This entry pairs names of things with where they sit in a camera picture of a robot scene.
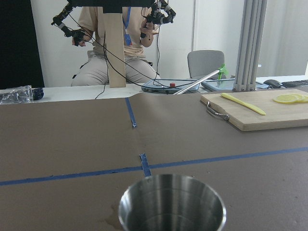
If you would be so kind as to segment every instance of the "gray office chair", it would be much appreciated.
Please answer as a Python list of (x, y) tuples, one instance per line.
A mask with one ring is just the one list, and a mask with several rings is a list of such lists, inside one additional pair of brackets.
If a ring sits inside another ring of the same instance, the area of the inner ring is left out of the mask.
[(214, 50), (192, 51), (188, 53), (187, 61), (191, 78), (201, 79), (220, 68), (225, 63), (225, 55), (221, 51)]

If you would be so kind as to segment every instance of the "wooden cutting board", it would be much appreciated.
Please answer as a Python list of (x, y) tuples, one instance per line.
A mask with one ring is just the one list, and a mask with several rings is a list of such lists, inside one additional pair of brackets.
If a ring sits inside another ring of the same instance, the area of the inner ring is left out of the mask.
[(201, 101), (205, 104), (210, 101), (211, 108), (215, 111), (228, 114), (230, 116), (229, 122), (242, 131), (308, 126), (308, 103), (282, 104), (273, 101), (274, 97), (289, 93), (308, 96), (308, 92), (297, 89), (229, 93), (244, 102), (261, 108), (266, 115), (260, 115), (249, 108), (221, 97), (220, 94), (204, 94), (201, 96)]

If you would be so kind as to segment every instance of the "black curtain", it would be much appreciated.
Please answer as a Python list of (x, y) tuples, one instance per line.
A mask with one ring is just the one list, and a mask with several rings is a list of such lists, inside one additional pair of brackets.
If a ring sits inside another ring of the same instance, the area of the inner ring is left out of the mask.
[(44, 87), (30, 0), (1, 1), (0, 89)]

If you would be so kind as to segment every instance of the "table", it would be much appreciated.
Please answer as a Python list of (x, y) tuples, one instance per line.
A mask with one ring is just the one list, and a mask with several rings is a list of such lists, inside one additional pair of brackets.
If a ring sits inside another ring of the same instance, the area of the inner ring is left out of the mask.
[[(307, 76), (279, 76), (279, 77), (258, 77), (258, 82), (264, 82), (268, 79), (276, 79), (280, 82), (308, 79)], [(44, 97), (35, 103), (58, 102), (58, 101), (74, 101), (74, 100), (93, 100), (104, 89), (104, 86), (82, 86), (82, 87), (55, 87), (44, 88)], [(200, 93), (206, 93), (206, 89), (201, 85), (198, 90)], [(109, 88), (106, 85), (105, 92), (98, 99), (125, 98), (138, 93), (145, 93), (140, 86), (127, 84), (125, 88)], [(162, 95), (160, 93), (150, 93), (154, 95)]]
[(142, 93), (128, 99), (134, 128), (126, 98), (56, 96), (0, 107), (1, 230), (121, 230), (118, 202), (144, 177), (142, 153), (153, 175), (213, 187), (224, 231), (307, 229), (307, 127), (242, 132), (207, 113), (200, 93)]

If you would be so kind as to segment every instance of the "computer mouse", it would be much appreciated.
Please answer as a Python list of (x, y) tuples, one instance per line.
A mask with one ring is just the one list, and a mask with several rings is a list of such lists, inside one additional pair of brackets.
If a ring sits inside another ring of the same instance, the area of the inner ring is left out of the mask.
[(281, 82), (274, 79), (268, 79), (264, 81), (264, 84), (272, 86), (273, 88), (285, 88)]

